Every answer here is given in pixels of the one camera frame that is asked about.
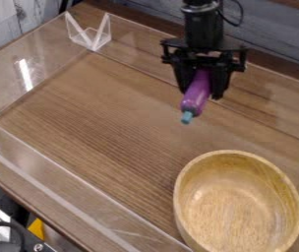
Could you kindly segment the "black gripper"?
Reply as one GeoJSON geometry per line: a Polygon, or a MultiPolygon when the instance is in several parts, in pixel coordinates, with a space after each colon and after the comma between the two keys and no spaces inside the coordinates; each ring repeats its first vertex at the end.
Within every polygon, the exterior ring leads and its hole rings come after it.
{"type": "Polygon", "coordinates": [[[164,38],[162,60],[174,68],[179,89],[184,94],[198,68],[211,69],[211,98],[223,97],[230,85],[231,73],[246,70],[247,47],[225,37],[225,24],[238,27],[245,19],[238,4],[239,21],[231,21],[223,13],[222,3],[184,3],[184,36],[164,38]]]}

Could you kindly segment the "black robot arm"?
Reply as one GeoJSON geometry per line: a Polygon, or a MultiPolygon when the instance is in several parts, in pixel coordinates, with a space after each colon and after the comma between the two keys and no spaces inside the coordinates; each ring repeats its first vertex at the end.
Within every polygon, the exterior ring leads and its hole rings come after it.
{"type": "Polygon", "coordinates": [[[241,10],[239,22],[225,17],[223,0],[183,0],[184,37],[166,38],[162,61],[174,69],[180,92],[191,86],[196,71],[210,71],[210,95],[221,99],[230,87],[234,72],[245,72],[247,67],[247,46],[234,38],[225,36],[225,25],[238,27],[245,20],[245,9],[238,0],[233,0],[241,10]]]}

